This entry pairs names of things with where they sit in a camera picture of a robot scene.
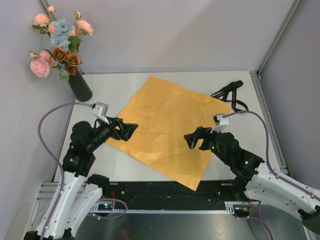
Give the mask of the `orange wrapping paper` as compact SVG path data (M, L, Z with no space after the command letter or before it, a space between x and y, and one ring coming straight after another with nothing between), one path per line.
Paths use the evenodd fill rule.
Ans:
M221 100L150 76L118 114L138 128L129 141L107 144L195 191L212 155L189 149L184 136L199 126L213 127L214 115L230 110Z

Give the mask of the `black ribbon gold lettering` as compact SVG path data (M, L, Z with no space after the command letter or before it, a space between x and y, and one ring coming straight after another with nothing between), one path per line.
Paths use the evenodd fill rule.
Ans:
M217 92L214 92L211 97L225 103L231 103L231 108L234 112L242 111L242 109L237 108L237 105L240 105L245 111L248 111L248 106L243 101L237 99L237 89L243 85L244 83L241 80L232 81Z

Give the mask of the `brown dried flower stem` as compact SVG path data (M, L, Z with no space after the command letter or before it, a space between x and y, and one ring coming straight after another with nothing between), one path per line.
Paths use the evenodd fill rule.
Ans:
M54 47L53 58L57 61L60 76L75 76L78 66L82 63L82 58L75 52L64 48Z

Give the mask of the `pink rose stem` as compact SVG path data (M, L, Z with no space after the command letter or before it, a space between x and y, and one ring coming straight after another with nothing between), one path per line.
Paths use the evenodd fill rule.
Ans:
M51 68L58 65L58 61L47 50L39 54L30 50L28 56L31 58L30 69L39 78L46 78Z

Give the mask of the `light pink carnation stem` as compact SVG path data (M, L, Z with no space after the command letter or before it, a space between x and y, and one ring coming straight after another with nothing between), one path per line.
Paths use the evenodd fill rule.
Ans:
M69 49L74 53L78 53L82 38L85 36L91 37L94 33L94 28L83 19L83 15L79 11L74 12L74 18L75 23L72 26L72 31L68 34Z

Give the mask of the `blue flower stem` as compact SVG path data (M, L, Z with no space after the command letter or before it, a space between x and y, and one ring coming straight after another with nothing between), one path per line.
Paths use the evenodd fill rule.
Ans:
M51 34L50 36L50 44L52 46L52 51L51 51L52 57L53 57L54 47L70 50L69 46L71 42L68 40L68 35L73 28L73 25L64 18L57 21L53 21L53 26L55 28L55 33ZM70 76L69 75L60 76L60 71L59 71L59 77L62 80L68 80Z

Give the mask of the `peach rose stem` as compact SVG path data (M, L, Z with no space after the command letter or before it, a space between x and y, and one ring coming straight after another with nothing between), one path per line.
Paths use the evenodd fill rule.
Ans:
M33 18L32 27L39 30L42 35L51 36L51 34L56 33L54 27L54 21L52 20L53 14L55 13L55 8L53 5L47 7L48 14L39 13Z

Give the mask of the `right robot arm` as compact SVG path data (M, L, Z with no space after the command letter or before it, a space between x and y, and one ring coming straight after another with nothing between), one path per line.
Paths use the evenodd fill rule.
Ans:
M199 126L184 135L188 147L211 151L236 176L230 188L231 196L257 200L287 212L310 231L320 233L320 191L281 172L271 171L261 157L240 147L230 132Z

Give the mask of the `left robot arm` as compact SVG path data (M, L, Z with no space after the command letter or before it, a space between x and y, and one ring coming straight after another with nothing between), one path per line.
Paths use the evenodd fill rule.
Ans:
M71 142L61 166L61 179L43 219L26 240L73 240L91 207L110 196L108 177L93 174L94 151L109 138L127 142L138 128L121 118L101 117L72 127Z

